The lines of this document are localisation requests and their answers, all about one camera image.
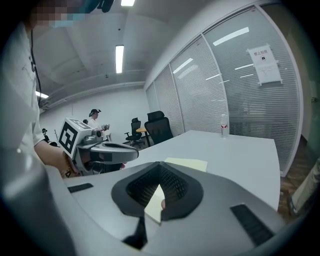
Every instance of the small table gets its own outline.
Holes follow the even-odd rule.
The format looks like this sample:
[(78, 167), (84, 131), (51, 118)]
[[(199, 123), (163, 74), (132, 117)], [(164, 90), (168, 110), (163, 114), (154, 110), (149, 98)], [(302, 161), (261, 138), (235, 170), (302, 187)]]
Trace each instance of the small table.
[(147, 133), (147, 130), (146, 128), (144, 127), (141, 127), (137, 130), (135, 130), (137, 133), (144, 133), (145, 134), (145, 138), (146, 138), (146, 143), (148, 144), (148, 147), (150, 147), (150, 141), (149, 141), (149, 136), (148, 136), (148, 133)]

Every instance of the black cap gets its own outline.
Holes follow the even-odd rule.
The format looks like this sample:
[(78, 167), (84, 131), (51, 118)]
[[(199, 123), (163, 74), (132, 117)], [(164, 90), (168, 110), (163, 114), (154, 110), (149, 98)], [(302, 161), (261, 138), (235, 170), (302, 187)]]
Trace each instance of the black cap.
[(95, 109), (95, 108), (94, 108), (94, 109), (91, 110), (91, 112), (90, 112), (90, 114), (89, 114), (89, 117), (92, 117), (93, 114), (95, 114), (95, 113), (100, 113), (100, 112), (101, 112), (100, 109)]

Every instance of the person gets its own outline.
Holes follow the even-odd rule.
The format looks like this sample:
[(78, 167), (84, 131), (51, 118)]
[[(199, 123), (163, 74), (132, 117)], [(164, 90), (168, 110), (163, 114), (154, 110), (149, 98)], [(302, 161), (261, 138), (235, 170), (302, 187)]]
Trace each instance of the person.
[(105, 131), (109, 129), (110, 125), (104, 125), (103, 127), (101, 127), (99, 125), (99, 122), (97, 121), (97, 118), (98, 118), (100, 112), (101, 112), (100, 109), (92, 109), (91, 110), (91, 112), (89, 114), (89, 117), (91, 117), (91, 119), (88, 122), (88, 126), (90, 126), (91, 128), (102, 132), (103, 140), (106, 140), (107, 136), (105, 134)]
[(48, 135), (46, 135), (46, 133), (47, 133), (47, 130), (46, 130), (45, 128), (43, 128), (43, 129), (42, 129), (42, 134), (43, 134), (43, 136), (44, 136), (44, 141), (45, 141), (46, 143), (50, 143), (51, 141), (50, 141)]
[[(61, 17), (61, 14), (68, 13), (67, 10), (78, 8), (78, 5), (78, 0), (68, 0), (64, 7), (60, 0), (42, 0), (31, 10), (28, 18), (18, 24), (0, 57), (0, 106), (1, 109), (12, 108), (17, 113), (6, 113), (2, 121), (6, 124), (19, 124), (16, 125), (19, 129), (16, 131), (18, 136), (14, 140), (3, 135), (11, 134), (15, 127), (1, 127), (0, 147), (19, 148), (22, 152), (32, 154), (43, 164), (56, 167), (63, 178), (78, 176), (79, 172), (61, 148), (50, 146), (45, 141), (40, 128), (36, 67), (28, 34), (36, 25), (47, 25), (52, 17)], [(82, 161), (89, 162), (90, 154), (83, 155)]]
[(89, 121), (88, 121), (88, 126), (90, 126), (91, 128), (93, 129), (96, 129), (100, 132), (103, 132), (104, 129), (101, 128), (101, 126), (99, 125), (99, 122), (97, 120), (98, 116), (99, 116), (99, 113), (101, 112), (101, 110), (99, 109), (92, 109), (90, 114), (89, 114), (89, 117), (91, 118)]
[(320, 183), (320, 157), (298, 189), (289, 197), (289, 212), (298, 216), (306, 212), (317, 194)]

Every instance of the floor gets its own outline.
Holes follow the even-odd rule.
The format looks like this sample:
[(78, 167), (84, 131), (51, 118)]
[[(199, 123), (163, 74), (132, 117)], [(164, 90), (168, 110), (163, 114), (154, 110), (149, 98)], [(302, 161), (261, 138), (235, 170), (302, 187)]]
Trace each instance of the floor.
[[(143, 150), (148, 147), (146, 137), (142, 137), (141, 140), (145, 142), (145, 144), (135, 145), (136, 149)], [(152, 139), (149, 136), (151, 146), (154, 145)], [(294, 216), (289, 214), (288, 208), (288, 198), (289, 195), (293, 194), (296, 189), (300, 186), (300, 184), (304, 181), (304, 179), (309, 174), (312, 166), (307, 161), (306, 156), (306, 141), (302, 138), (299, 142), (298, 149), (296, 151), (293, 163), (291, 168), (289, 169), (286, 177), (281, 177), (280, 184), (280, 199), (278, 206), (278, 213), (282, 216), (286, 223), (290, 223), (295, 219)]]

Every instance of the paper sign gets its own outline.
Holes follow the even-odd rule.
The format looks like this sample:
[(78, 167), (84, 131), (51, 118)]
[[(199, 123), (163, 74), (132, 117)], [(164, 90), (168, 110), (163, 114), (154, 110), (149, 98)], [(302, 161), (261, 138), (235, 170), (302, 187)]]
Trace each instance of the paper sign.
[(248, 49), (253, 66), (259, 78), (259, 84), (281, 81), (277, 61), (270, 49), (270, 45)]
[(260, 84), (281, 81), (278, 64), (276, 62), (255, 66)]
[(270, 49), (270, 45), (268, 44), (254, 49), (248, 49), (248, 51), (254, 66), (276, 62), (275, 57)]

